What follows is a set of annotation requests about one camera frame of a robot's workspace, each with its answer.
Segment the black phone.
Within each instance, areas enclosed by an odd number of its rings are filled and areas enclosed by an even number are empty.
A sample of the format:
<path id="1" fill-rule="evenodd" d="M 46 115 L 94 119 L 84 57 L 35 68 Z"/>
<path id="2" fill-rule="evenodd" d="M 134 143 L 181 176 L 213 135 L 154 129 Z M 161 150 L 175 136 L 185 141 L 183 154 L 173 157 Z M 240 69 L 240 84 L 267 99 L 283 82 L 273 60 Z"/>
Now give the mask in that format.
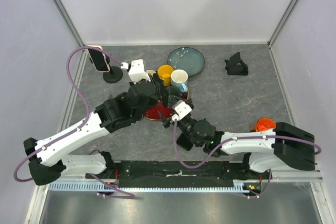
<path id="1" fill-rule="evenodd" d="M 193 143 L 191 139 L 191 134 L 182 133 L 176 140 L 176 143 L 179 147 L 186 151 L 190 151 L 193 148 Z"/>

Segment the black folding phone stand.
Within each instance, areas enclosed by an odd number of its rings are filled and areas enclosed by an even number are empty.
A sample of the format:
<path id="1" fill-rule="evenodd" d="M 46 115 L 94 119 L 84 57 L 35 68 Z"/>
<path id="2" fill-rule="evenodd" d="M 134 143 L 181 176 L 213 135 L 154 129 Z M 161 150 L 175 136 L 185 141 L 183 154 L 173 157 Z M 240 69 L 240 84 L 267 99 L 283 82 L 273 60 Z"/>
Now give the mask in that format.
<path id="1" fill-rule="evenodd" d="M 241 59 L 240 52 L 236 52 L 229 59 L 224 60 L 225 70 L 231 76 L 247 76 L 249 73 L 248 65 Z"/>

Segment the orange mug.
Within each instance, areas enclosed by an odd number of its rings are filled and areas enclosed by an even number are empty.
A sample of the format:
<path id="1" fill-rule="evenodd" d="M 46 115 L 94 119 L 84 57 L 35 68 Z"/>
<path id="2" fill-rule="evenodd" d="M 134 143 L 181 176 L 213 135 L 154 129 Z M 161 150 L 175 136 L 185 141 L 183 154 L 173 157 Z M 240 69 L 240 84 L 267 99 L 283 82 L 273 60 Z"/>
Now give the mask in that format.
<path id="1" fill-rule="evenodd" d="M 260 118 L 253 127 L 253 131 L 260 132 L 276 128 L 276 122 L 270 118 Z"/>

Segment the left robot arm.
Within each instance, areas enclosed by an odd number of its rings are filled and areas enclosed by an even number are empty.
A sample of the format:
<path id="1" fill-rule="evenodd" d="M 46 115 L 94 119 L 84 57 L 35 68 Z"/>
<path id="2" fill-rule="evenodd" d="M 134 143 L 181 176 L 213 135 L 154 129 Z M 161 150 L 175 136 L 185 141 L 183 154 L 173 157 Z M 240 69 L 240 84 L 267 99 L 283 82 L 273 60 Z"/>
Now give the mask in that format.
<path id="1" fill-rule="evenodd" d="M 29 171 L 36 185 L 42 186 L 58 180 L 66 172 L 84 168 L 84 173 L 111 178 L 115 173 L 110 154 L 102 153 L 95 161 L 86 156 L 66 159 L 66 155 L 99 137 L 113 133 L 143 119 L 147 109 L 161 101 L 168 103 L 169 92 L 153 74 L 148 81 L 130 84 L 127 92 L 110 96 L 90 112 L 87 118 L 48 139 L 24 140 Z"/>

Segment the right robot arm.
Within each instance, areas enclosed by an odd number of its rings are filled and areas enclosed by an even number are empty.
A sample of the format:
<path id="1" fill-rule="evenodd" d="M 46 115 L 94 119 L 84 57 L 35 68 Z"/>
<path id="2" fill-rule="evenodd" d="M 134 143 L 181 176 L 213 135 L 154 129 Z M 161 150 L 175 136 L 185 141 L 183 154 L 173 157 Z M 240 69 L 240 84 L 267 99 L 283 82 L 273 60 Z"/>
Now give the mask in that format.
<path id="1" fill-rule="evenodd" d="M 172 106 L 171 118 L 160 116 L 165 128 L 170 125 L 181 130 L 180 136 L 173 136 L 174 147 L 186 151 L 201 147 L 209 157 L 243 153 L 241 174 L 248 179 L 269 169 L 288 166 L 301 171 L 313 171 L 316 155 L 321 147 L 314 141 L 314 135 L 285 122 L 276 123 L 270 129 L 247 133 L 232 133 L 216 130 L 207 119 L 191 117 L 191 100 L 182 99 Z"/>

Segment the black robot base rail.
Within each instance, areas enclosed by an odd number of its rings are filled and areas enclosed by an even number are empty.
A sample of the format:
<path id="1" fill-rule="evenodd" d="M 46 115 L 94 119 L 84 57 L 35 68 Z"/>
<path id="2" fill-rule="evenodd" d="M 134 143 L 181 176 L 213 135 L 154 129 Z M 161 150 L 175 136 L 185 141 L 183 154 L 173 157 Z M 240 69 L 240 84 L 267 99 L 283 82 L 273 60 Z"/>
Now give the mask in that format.
<path id="1" fill-rule="evenodd" d="M 243 163 L 208 161 L 196 169 L 178 161 L 119 161 L 99 178 L 117 179 L 124 188 L 216 188 L 233 187 L 234 180 L 267 181 L 269 172 L 258 173 Z"/>

